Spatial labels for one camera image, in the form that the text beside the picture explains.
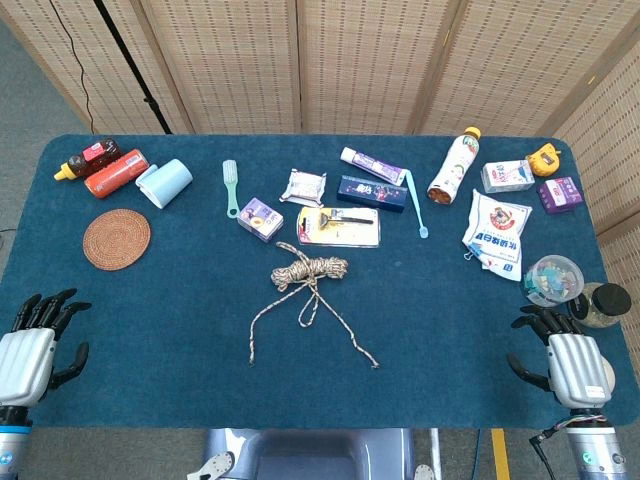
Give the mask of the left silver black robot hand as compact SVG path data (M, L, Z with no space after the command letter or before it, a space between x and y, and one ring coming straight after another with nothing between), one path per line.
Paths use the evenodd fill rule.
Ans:
M50 390L78 377L89 357L89 344L76 350L69 367L56 372L58 343L71 318L91 307L88 302L70 302L75 288L44 297L29 297L18 310L9 332L1 338L1 406L31 408Z

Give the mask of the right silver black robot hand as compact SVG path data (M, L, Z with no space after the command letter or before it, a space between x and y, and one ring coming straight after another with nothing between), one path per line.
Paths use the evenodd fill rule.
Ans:
M526 369L515 354L507 355L511 370L524 382L554 394L571 411L596 410L611 400L603 357L595 339L571 317L535 304L520 308L514 329L530 327L545 347L548 374Z

